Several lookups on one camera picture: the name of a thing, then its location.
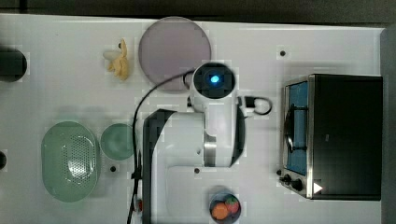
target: oven knob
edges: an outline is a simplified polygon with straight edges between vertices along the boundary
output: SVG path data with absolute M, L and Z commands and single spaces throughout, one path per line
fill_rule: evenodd
M 303 189 L 303 182 L 301 179 L 296 179 L 290 182 L 291 186 L 296 189 L 297 191 L 301 191 Z
M 289 175 L 284 175 L 283 177 L 280 177 L 279 180 L 285 183 L 286 185 L 289 185 L 291 181 L 291 177 Z

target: blue light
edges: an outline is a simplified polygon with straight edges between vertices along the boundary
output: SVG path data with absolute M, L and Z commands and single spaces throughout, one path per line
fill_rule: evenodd
M 219 80 L 220 80 L 219 76 L 213 76 L 212 78 L 210 78 L 210 81 L 211 81 L 212 83 L 218 83 Z

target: black toaster oven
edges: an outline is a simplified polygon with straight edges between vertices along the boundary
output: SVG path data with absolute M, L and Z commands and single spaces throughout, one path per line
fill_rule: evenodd
M 382 77 L 311 75 L 283 91 L 282 185 L 308 199 L 381 199 Z

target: banana peel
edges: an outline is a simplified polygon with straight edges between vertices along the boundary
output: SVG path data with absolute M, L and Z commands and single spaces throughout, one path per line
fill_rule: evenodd
M 114 71 L 114 75 L 124 81 L 129 76 L 128 60 L 126 59 L 127 48 L 124 39 L 121 40 L 121 55 L 113 62 L 110 62 L 107 70 Z

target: orange fruit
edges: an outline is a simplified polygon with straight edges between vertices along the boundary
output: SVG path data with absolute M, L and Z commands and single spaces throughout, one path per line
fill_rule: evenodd
M 228 209 L 225 203 L 218 203 L 212 210 L 212 217 L 217 220 L 222 220 L 228 216 Z

